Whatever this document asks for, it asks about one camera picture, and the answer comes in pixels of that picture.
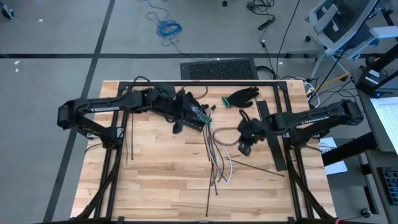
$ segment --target wooden table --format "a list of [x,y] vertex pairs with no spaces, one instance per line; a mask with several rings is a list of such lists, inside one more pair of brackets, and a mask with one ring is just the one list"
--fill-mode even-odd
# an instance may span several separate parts
[[[105,81],[99,97],[116,96],[119,81]],[[308,110],[302,81],[287,81],[293,112]],[[201,104],[216,105],[213,126],[237,127],[241,120],[238,108],[226,109],[222,96],[229,96],[244,86],[209,86],[208,94],[199,100]],[[204,86],[187,86],[194,96],[204,94]],[[276,113],[275,97],[271,87],[261,86],[257,100],[266,100],[270,113]],[[251,118],[258,118],[255,106],[245,109]],[[95,121],[110,126],[112,113],[98,113]],[[182,133],[172,134],[172,125],[159,115],[148,112],[134,114],[127,124],[127,145],[124,144],[119,170],[113,220],[124,216],[126,220],[213,220],[213,221],[286,221],[294,217],[294,206],[287,171],[284,177],[261,170],[233,164],[231,182],[217,184],[218,195],[211,189],[209,215],[205,216],[206,200],[211,172],[202,133],[184,127]],[[131,160],[131,126],[133,125],[134,160]],[[220,133],[224,142],[232,142],[239,136],[237,131]],[[98,144],[99,139],[89,141],[88,146]],[[311,140],[310,146],[317,147]],[[227,147],[234,160],[271,171],[275,170],[270,149],[266,143],[253,145],[252,154],[242,155],[237,146]],[[85,156],[80,181],[71,216],[78,215],[96,193],[103,168],[105,150],[101,146],[91,148]],[[330,189],[318,151],[302,149],[308,188],[331,215],[336,215]],[[226,175],[230,165],[226,160]],[[300,206],[306,216],[303,196]],[[106,208],[104,196],[102,216]]]

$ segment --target floor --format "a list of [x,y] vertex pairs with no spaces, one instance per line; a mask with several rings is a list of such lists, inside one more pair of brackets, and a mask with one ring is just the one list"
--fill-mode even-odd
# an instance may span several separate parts
[[[56,125],[58,106],[74,98],[97,97],[103,80],[132,80],[137,75],[152,80],[178,80],[179,64],[193,59],[179,54],[172,46],[161,46],[155,22],[146,19],[146,14],[153,11],[147,2],[7,2],[16,18],[8,21],[0,17],[0,101],[4,105],[0,110],[0,220],[2,223],[37,223],[45,216],[66,220],[72,209],[86,139],[75,137],[73,131],[62,131]],[[303,41],[310,32],[303,18],[317,2],[301,0],[281,55],[288,50],[316,48],[312,42]],[[178,43],[182,52],[220,59],[254,57],[256,65],[270,66],[258,43],[261,32],[257,27],[266,19],[249,12],[246,1],[228,1],[228,7],[222,7],[221,0],[151,0],[151,3],[166,7],[170,19],[183,26]],[[262,39],[266,41],[274,67],[295,4],[296,1],[276,0],[269,10],[276,21]],[[398,24],[397,13],[391,17]],[[371,27],[387,25],[380,14],[368,24]],[[384,53],[395,44],[395,39],[382,40],[366,53]],[[314,59],[280,58],[278,63],[279,76],[306,78]],[[347,69],[363,63],[363,59],[343,62]],[[317,76],[324,77],[331,66],[331,62],[322,63]],[[330,79],[342,73],[336,68]],[[259,72],[259,78],[271,77]],[[322,95],[321,102],[327,97],[328,94]],[[340,99],[333,95],[328,103]],[[332,129],[330,136],[355,138],[368,131],[364,121],[359,126]],[[70,149],[67,150],[71,152],[70,159],[62,160],[66,149]],[[57,200],[51,195],[61,162],[69,166]],[[367,207],[363,192],[355,187],[331,191],[341,218],[356,217],[359,210]],[[55,208],[53,214],[51,209],[47,210],[49,202],[57,205],[49,206]],[[382,215],[357,220],[386,222]]]

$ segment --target blue cable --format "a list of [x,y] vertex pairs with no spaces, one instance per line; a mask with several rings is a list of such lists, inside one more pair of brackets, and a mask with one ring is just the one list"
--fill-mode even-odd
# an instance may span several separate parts
[[157,15],[156,12],[148,12],[146,14],[146,18],[150,21],[156,21],[157,22],[157,28],[156,28],[156,34],[162,38],[160,43],[162,44],[163,47],[167,47],[170,45],[174,45],[175,49],[180,53],[184,55],[188,55],[192,59],[194,59],[197,62],[203,62],[206,60],[214,60],[213,58],[205,58],[203,60],[197,60],[195,57],[193,57],[190,54],[183,53],[177,46],[177,43],[179,42],[178,39],[178,34],[182,32],[182,26],[176,22],[173,19],[168,19],[169,18],[169,12],[167,9],[154,6],[150,3],[150,0],[139,0],[140,2],[148,2],[148,5],[154,9],[160,9],[166,12],[166,16],[163,19],[159,19],[159,16]]

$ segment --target chair wheel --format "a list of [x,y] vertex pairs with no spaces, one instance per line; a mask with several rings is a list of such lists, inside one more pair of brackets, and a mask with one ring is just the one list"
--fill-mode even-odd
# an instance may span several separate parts
[[3,8],[1,9],[1,14],[7,19],[14,18],[14,11],[12,9],[9,9],[7,6],[3,6]]

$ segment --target black glove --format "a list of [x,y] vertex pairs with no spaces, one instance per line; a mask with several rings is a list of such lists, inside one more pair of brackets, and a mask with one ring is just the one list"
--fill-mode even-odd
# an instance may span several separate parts
[[223,97],[223,103],[225,107],[230,108],[236,106],[238,108],[248,108],[253,105],[253,102],[248,102],[252,98],[259,95],[259,89],[257,87],[250,87],[244,90],[234,92],[229,97]]

